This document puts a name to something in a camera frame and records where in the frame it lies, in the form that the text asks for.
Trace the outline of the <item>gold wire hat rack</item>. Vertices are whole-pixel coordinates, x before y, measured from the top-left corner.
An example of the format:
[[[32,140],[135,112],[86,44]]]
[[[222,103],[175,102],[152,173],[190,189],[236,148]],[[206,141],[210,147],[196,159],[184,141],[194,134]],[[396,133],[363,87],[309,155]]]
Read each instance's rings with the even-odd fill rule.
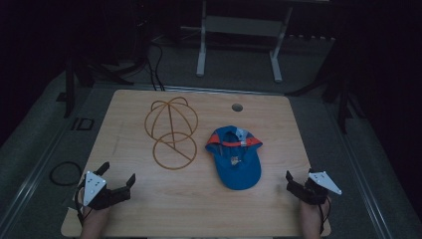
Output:
[[[153,140],[152,158],[160,167],[179,170],[196,158],[198,146],[194,133],[199,117],[185,98],[153,102],[143,125]]]

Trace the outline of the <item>blue and orange cap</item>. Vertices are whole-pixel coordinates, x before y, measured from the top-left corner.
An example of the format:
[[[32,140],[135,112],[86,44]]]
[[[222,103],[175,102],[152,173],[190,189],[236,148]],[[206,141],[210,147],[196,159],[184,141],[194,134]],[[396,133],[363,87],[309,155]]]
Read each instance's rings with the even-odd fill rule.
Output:
[[[253,187],[261,178],[257,150],[263,143],[246,129],[227,125],[213,131],[205,149],[212,154],[222,183],[232,190]]]

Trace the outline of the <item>person's left hand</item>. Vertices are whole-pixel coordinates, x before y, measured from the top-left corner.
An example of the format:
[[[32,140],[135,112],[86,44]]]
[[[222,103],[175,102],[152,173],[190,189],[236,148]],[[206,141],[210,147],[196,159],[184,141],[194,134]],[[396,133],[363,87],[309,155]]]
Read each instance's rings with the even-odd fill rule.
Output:
[[[102,230],[109,218],[110,207],[101,210],[95,210],[90,207],[85,207],[83,209],[83,228],[92,229],[92,230]]]

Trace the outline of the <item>black tripod stand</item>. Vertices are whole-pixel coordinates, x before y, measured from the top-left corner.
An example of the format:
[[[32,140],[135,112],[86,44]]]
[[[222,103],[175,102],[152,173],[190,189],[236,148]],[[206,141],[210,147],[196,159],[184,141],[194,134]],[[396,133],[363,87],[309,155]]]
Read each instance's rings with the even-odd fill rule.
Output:
[[[339,99],[336,122],[342,133],[346,133],[347,103],[357,67],[356,57],[359,55],[357,46],[356,41],[349,37],[337,38],[317,71],[315,79],[298,90],[286,93],[286,96],[298,97],[326,85],[321,98],[325,103],[333,103]]]
[[[75,106],[75,77],[83,87],[92,87],[95,74],[120,85],[132,85],[122,76],[138,70],[146,62],[141,23],[103,17],[85,20],[75,32],[66,61],[66,112]]]

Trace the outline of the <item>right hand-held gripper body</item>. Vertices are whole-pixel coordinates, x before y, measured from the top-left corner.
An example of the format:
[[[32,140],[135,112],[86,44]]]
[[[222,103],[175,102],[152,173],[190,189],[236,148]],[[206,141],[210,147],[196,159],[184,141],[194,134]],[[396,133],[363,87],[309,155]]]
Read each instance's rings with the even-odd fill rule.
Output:
[[[324,204],[330,191],[338,195],[342,194],[342,190],[325,171],[309,173],[304,185],[296,181],[288,182],[287,190],[299,200],[310,205]]]

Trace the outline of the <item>person's right hand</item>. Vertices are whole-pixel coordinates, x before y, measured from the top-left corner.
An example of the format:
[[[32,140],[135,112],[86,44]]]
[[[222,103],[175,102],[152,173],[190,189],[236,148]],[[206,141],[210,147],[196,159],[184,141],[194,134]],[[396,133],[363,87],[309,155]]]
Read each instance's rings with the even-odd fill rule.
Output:
[[[310,205],[300,202],[300,219],[302,228],[321,228],[327,220],[331,209],[331,201],[328,197],[324,204]]]

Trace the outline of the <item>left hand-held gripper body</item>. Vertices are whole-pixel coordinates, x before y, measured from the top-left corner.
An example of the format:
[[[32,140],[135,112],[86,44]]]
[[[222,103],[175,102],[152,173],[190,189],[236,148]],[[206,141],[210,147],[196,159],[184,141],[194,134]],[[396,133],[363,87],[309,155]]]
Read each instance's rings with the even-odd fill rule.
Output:
[[[102,210],[130,199],[131,179],[125,186],[108,189],[107,182],[99,171],[88,171],[82,182],[84,198],[82,205]]]

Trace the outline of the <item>white metal desk frame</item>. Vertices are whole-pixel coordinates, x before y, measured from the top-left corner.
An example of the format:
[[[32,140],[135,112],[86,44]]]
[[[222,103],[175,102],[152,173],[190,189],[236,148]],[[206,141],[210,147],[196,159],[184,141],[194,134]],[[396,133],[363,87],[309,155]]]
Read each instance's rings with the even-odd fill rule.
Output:
[[[274,21],[210,15],[207,6],[207,0],[201,0],[201,22],[199,27],[200,47],[196,66],[196,76],[203,77],[205,75],[207,56],[206,34],[225,33],[275,38],[277,43],[269,52],[269,58],[274,81],[276,83],[281,83],[283,81],[283,76],[279,63],[279,55],[293,13],[293,8],[288,7],[282,14],[282,19]]]

